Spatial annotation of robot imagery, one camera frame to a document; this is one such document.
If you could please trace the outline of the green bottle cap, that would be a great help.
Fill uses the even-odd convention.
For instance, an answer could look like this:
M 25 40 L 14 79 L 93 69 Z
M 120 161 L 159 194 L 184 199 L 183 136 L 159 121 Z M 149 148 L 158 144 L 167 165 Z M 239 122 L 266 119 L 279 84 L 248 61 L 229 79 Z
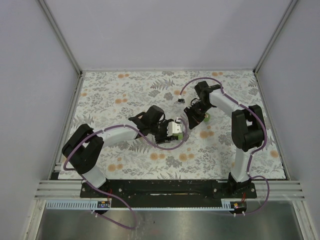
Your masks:
M 207 122 L 209 122 L 210 119 L 211 119 L 211 115 L 210 115 L 209 113 L 206 113 L 205 116 L 204 116 L 203 121 L 204 121 L 205 123 L 207 123 Z

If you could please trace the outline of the green pill bottle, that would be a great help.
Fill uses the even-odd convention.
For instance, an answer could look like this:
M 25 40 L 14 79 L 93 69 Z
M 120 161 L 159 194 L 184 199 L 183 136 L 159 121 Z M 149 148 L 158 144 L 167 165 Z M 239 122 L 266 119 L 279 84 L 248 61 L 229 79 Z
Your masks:
M 183 133 L 177 133 L 177 134 L 174 134 L 174 136 L 177 138 L 177 140 L 181 141 L 183 140 L 184 138 L 184 134 Z

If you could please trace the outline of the grey weekly pill organizer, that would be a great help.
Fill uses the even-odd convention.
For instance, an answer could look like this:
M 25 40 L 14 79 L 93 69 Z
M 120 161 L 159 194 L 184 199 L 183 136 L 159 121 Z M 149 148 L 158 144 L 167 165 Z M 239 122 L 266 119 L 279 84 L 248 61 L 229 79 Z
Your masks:
M 186 142 L 189 139 L 189 137 L 190 137 L 189 134 L 185 134 L 183 137 L 183 140 Z

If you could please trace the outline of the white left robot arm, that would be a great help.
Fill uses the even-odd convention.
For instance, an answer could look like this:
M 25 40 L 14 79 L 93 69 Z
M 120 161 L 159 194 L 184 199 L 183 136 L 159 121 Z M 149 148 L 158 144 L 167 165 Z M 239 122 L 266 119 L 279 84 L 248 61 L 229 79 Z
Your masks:
M 90 183 L 91 192 L 98 198 L 107 195 L 109 186 L 105 174 L 97 166 L 97 161 L 103 148 L 120 142 L 146 138 L 153 135 L 155 143 L 147 142 L 154 147 L 165 150 L 160 144 L 178 141 L 183 136 L 181 121 L 165 119 L 164 111 L 151 106 L 146 112 L 130 117 L 126 123 L 116 124 L 105 129 L 94 131 L 88 124 L 80 125 L 69 140 L 62 147 L 62 155 L 66 157 L 66 164 L 72 168 L 66 171 L 76 171 L 83 180 Z

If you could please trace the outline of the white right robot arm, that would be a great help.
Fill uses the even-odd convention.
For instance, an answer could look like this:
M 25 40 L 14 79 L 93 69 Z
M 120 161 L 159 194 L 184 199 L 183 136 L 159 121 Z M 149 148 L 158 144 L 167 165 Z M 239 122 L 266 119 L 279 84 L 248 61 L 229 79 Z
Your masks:
M 253 179 L 250 176 L 253 154 L 267 143 L 267 130 L 262 108 L 259 105 L 244 106 L 229 96 L 222 84 L 212 77 L 199 77 L 194 87 L 198 98 L 184 109 L 188 127 L 194 129 L 204 121 L 210 108 L 218 108 L 231 118 L 231 138 L 236 146 L 234 166 L 228 176 L 228 194 L 239 198 Z

